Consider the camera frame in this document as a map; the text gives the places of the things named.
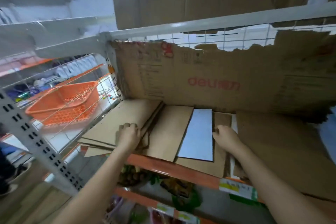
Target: person's left hand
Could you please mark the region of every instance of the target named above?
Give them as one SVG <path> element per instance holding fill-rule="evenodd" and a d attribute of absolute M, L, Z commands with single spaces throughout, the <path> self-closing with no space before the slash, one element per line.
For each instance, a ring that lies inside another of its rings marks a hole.
<path fill-rule="evenodd" d="M 140 132 L 135 123 L 120 125 L 115 135 L 117 147 L 132 153 L 140 142 Z"/>

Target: hand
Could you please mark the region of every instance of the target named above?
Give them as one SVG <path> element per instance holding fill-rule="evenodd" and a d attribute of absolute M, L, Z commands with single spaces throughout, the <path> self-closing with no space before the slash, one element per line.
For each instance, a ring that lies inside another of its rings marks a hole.
<path fill-rule="evenodd" d="M 115 135 L 117 148 L 132 153 L 140 142 L 140 132 L 141 130 L 134 123 L 120 125 Z"/>
<path fill-rule="evenodd" d="M 235 155 L 240 151 L 244 144 L 240 141 L 237 133 L 228 126 L 218 125 L 216 132 L 212 133 L 218 145 L 225 151 Z"/>

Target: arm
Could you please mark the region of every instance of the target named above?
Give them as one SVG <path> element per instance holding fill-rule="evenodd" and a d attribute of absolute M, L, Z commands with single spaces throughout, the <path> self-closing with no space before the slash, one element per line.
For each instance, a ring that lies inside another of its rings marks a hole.
<path fill-rule="evenodd" d="M 140 141 L 140 129 L 135 124 L 121 125 L 118 133 L 118 146 L 53 224 L 95 224 L 104 217 L 121 169 Z"/>
<path fill-rule="evenodd" d="M 278 224 L 289 223 L 334 223 L 304 195 L 282 181 L 247 147 L 236 132 L 227 126 L 219 125 L 213 137 L 219 146 L 233 154 L 241 163 L 258 195 L 265 201 Z"/>

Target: basket rim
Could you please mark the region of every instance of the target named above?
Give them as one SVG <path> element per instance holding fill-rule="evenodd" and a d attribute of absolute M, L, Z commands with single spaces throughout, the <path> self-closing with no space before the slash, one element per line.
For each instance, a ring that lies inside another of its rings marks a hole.
<path fill-rule="evenodd" d="M 49 111 L 57 111 L 57 110 L 60 110 L 60 109 L 69 109 L 69 108 L 75 108 L 75 107 L 78 107 L 79 105 L 82 105 L 84 102 L 87 101 L 87 99 L 92 95 L 93 91 L 97 88 L 98 86 L 98 82 L 97 81 L 92 81 L 94 82 L 94 87 L 91 89 L 91 92 L 89 94 L 87 94 L 87 96 L 85 97 L 85 99 L 81 102 L 81 103 L 78 103 L 77 105 L 73 105 L 73 106 L 68 106 L 68 107 L 65 107 L 65 105 L 61 108 L 51 108 L 51 109 L 45 109 L 45 110 L 38 110 L 38 111 L 31 111 L 30 109 L 34 107 L 34 105 L 36 105 L 39 101 L 41 101 L 44 97 L 46 97 L 48 94 L 50 94 L 52 91 L 58 89 L 58 88 L 61 88 L 61 87 L 66 87 L 66 86 L 71 86 L 71 85 L 74 85 L 74 84 L 87 84 L 89 82 L 80 82 L 80 83 L 73 83 L 73 84 L 69 84 L 69 85 L 62 85 L 62 86 L 58 86 L 58 87 L 55 87 L 53 89 L 49 89 L 48 92 L 46 92 L 46 94 L 44 94 L 39 100 L 37 100 L 35 103 L 33 103 L 31 106 L 29 106 L 25 113 L 26 114 L 37 114 L 37 113 L 43 113 L 43 112 L 49 112 Z"/>

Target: shoe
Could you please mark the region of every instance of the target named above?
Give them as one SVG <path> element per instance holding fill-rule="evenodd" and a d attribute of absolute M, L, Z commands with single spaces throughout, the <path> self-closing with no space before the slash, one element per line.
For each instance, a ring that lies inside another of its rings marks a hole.
<path fill-rule="evenodd" d="M 19 180 L 21 180 L 24 176 L 24 174 L 27 173 L 28 169 L 32 166 L 32 163 L 24 163 L 24 164 L 20 164 L 16 169 L 15 169 L 15 173 L 12 177 L 8 178 L 6 180 L 6 182 L 8 182 L 9 184 L 12 184 L 14 182 L 19 183 Z"/>
<path fill-rule="evenodd" d="M 8 190 L 7 190 L 5 193 L 0 194 L 0 197 L 4 197 L 4 196 L 8 195 L 9 193 L 12 193 L 12 192 L 15 191 L 18 187 L 19 187 L 19 185 L 17 185 L 17 184 L 9 184 L 9 186 L 8 186 Z"/>

